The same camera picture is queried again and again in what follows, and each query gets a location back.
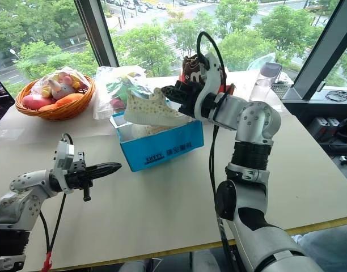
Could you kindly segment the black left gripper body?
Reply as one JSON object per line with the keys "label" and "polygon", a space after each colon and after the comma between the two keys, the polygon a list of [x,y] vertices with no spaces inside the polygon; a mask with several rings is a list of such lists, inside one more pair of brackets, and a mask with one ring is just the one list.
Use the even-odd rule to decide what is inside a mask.
{"label": "black left gripper body", "polygon": [[78,152],[78,160],[74,161],[65,175],[65,180],[70,189],[83,190],[83,200],[91,200],[90,187],[93,186],[91,171],[93,167],[86,166],[84,152]]}

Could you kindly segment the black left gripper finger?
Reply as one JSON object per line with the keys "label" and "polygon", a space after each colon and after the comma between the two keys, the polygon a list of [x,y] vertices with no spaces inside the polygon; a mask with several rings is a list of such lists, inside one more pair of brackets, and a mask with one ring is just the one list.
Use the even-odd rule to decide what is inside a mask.
{"label": "black left gripper finger", "polygon": [[87,175],[89,178],[101,178],[113,174],[116,171],[118,171],[116,168],[91,169],[87,170]]}
{"label": "black left gripper finger", "polygon": [[100,163],[86,167],[87,171],[117,171],[122,167],[120,163]]}

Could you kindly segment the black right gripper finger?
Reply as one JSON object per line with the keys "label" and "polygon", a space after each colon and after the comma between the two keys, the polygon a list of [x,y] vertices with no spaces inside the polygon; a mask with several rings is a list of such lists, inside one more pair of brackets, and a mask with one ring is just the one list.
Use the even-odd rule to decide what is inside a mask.
{"label": "black right gripper finger", "polygon": [[188,95],[184,93],[169,93],[166,98],[184,107],[188,104]]}
{"label": "black right gripper finger", "polygon": [[161,91],[166,97],[179,97],[181,95],[181,91],[175,86],[164,86]]}

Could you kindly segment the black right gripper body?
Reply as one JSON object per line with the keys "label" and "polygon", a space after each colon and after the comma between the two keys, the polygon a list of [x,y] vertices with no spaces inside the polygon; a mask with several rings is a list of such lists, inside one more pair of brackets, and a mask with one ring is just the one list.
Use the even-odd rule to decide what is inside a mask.
{"label": "black right gripper body", "polygon": [[199,94],[201,93],[204,86],[201,83],[189,82],[184,83],[177,80],[175,87],[179,89],[179,104],[180,107],[178,111],[184,115],[195,118],[198,120],[194,113],[194,108],[198,99]]}

